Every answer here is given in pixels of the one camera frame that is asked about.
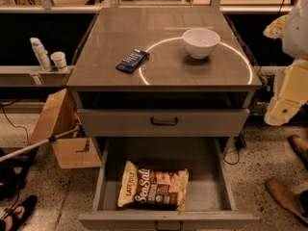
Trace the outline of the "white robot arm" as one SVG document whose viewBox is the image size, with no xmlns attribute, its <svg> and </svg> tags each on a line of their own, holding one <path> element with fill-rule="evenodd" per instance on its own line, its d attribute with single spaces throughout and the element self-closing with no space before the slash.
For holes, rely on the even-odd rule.
<svg viewBox="0 0 308 231">
<path fill-rule="evenodd" d="M 294 58 L 275 73 L 273 97 L 264 117 L 266 124 L 288 123 L 308 101 L 308 0 L 298 0 L 287 15 L 273 20 L 264 30 L 270 39 L 281 39 L 282 50 Z"/>
</svg>

